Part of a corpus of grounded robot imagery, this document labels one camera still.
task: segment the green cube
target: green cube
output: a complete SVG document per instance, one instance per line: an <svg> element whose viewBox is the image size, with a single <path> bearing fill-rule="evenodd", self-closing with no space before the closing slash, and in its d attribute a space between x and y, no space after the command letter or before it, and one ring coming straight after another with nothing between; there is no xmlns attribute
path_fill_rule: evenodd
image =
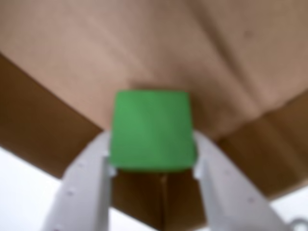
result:
<svg viewBox="0 0 308 231"><path fill-rule="evenodd" d="M179 171L196 161L189 96L181 91L127 90L117 94L113 166L133 171Z"/></svg>

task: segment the cardboard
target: cardboard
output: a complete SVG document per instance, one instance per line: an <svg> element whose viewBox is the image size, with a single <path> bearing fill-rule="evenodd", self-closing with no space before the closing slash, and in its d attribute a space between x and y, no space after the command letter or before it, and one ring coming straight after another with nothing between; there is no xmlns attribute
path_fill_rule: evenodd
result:
<svg viewBox="0 0 308 231"><path fill-rule="evenodd" d="M0 52L15 64L1 57L0 144L59 177L110 128L118 90L185 90L194 126L281 195L307 181L307 5L0 1ZM189 171L120 173L114 205L159 230L205 223Z"/></svg>

